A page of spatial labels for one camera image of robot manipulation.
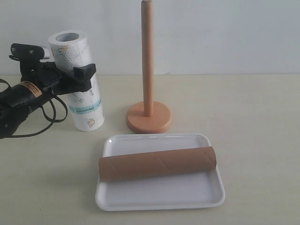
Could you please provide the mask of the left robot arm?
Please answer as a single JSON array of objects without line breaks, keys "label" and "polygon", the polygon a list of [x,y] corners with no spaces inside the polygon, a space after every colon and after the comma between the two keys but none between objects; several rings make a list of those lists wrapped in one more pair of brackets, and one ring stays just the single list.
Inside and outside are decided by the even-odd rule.
[{"label": "left robot arm", "polygon": [[74,67],[73,73],[68,74],[58,69],[54,62],[37,62],[29,64],[20,63],[21,81],[15,86],[8,86],[0,93],[0,137],[16,138],[16,130],[28,115],[37,109],[42,109],[44,104],[50,103],[53,116],[45,119],[50,124],[41,131],[27,134],[27,137],[36,136],[48,130],[54,123],[63,122],[57,119],[56,108],[53,100],[67,105],[60,99],[60,95],[86,92],[91,89],[91,78],[96,72],[94,63],[83,67]]}]

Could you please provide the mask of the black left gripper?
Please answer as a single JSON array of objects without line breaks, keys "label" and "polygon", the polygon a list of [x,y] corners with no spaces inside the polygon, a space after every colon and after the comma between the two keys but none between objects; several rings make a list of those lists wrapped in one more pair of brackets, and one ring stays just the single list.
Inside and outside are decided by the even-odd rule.
[{"label": "black left gripper", "polygon": [[73,67],[73,72],[67,73],[59,69],[54,62],[21,61],[20,72],[22,81],[33,83],[43,92],[64,95],[91,89],[96,64]]}]

